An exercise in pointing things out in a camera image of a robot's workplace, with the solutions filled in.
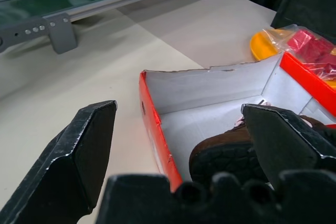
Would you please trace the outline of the clear bag of red blocks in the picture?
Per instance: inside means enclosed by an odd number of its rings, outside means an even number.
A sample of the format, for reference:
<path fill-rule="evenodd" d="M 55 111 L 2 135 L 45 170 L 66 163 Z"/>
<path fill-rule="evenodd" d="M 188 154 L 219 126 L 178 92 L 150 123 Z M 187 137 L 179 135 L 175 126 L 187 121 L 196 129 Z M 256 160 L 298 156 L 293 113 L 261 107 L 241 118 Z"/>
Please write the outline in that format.
<path fill-rule="evenodd" d="M 311 30 L 289 25 L 262 35 L 279 52 L 288 52 L 325 81 L 336 81 L 336 45 Z"/>

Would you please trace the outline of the orange shoebox with white interior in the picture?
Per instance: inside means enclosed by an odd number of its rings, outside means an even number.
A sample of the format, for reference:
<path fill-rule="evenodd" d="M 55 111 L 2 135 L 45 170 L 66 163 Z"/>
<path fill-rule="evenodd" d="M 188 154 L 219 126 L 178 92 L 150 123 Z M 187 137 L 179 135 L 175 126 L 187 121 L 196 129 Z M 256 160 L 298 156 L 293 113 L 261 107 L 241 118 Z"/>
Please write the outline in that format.
<path fill-rule="evenodd" d="M 139 95 L 159 171 L 171 190 L 191 179 L 194 146 L 231 129 L 245 103 L 264 100 L 336 127 L 336 88 L 289 53 L 208 69 L 145 70 Z"/>

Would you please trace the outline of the black plastic crate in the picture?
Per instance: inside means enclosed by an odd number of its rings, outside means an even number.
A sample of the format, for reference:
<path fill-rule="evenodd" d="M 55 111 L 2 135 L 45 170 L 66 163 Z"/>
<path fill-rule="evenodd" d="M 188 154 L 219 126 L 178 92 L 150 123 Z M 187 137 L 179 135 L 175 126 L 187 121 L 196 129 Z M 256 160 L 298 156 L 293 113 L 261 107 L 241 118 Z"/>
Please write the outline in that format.
<path fill-rule="evenodd" d="M 336 44 L 336 0 L 282 0 L 273 28 L 305 27 Z"/>

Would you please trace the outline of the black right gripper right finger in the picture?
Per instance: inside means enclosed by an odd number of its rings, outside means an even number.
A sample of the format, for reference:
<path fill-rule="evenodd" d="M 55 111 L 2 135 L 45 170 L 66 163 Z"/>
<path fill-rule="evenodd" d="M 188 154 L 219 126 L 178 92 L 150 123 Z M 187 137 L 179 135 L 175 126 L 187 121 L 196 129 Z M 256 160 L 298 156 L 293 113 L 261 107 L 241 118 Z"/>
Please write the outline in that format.
<path fill-rule="evenodd" d="M 281 173 L 323 170 L 336 174 L 336 146 L 294 112 L 274 106 L 243 104 L 241 112 L 260 166 L 280 187 Z"/>

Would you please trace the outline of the yellow plate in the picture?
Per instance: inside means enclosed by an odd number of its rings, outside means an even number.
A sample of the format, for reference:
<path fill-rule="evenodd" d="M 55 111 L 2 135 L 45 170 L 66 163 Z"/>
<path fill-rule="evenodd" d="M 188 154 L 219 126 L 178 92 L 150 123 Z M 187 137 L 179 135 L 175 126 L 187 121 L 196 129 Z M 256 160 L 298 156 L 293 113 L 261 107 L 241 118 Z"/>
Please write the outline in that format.
<path fill-rule="evenodd" d="M 270 42 L 268 42 L 268 40 L 262 35 L 262 32 L 263 30 L 253 35 L 250 40 L 250 49 L 256 60 L 264 60 L 271 56 L 281 53 L 277 49 L 275 49 L 270 44 Z M 330 87 L 336 90 L 336 81 L 325 81 L 325 82 Z"/>

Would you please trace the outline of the brown suede shoe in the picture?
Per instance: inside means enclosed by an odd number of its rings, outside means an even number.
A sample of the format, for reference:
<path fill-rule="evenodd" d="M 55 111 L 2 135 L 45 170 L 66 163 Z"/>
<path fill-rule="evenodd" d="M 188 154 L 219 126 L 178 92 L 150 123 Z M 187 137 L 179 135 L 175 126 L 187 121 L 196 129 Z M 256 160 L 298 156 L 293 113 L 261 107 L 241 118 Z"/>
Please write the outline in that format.
<path fill-rule="evenodd" d="M 322 133 L 336 146 L 336 129 L 305 115 L 299 115 L 309 126 Z M 198 143 L 189 158 L 192 181 L 209 185 L 217 173 L 232 173 L 242 183 L 251 179 L 269 182 L 263 172 L 247 130 L 244 116 L 223 134 Z"/>

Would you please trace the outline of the green conveyor belt with grey frame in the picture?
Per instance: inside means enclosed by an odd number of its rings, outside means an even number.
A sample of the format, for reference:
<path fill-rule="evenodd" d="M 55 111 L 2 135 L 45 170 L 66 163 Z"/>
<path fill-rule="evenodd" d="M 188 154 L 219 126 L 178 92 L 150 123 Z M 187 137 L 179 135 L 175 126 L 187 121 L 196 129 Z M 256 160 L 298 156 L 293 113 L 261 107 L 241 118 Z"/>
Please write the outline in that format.
<path fill-rule="evenodd" d="M 0 2 L 0 53 L 48 36 L 63 54 L 78 44 L 71 23 L 140 0 L 7 0 Z"/>

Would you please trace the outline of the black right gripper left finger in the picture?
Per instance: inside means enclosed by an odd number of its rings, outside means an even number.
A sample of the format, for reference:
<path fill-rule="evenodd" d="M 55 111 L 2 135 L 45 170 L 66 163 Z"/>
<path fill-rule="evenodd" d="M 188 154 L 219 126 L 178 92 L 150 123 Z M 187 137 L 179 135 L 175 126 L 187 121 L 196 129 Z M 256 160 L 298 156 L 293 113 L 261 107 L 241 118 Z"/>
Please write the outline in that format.
<path fill-rule="evenodd" d="M 45 147 L 0 211 L 0 224 L 77 224 L 96 207 L 110 157 L 117 102 L 78 110 Z"/>

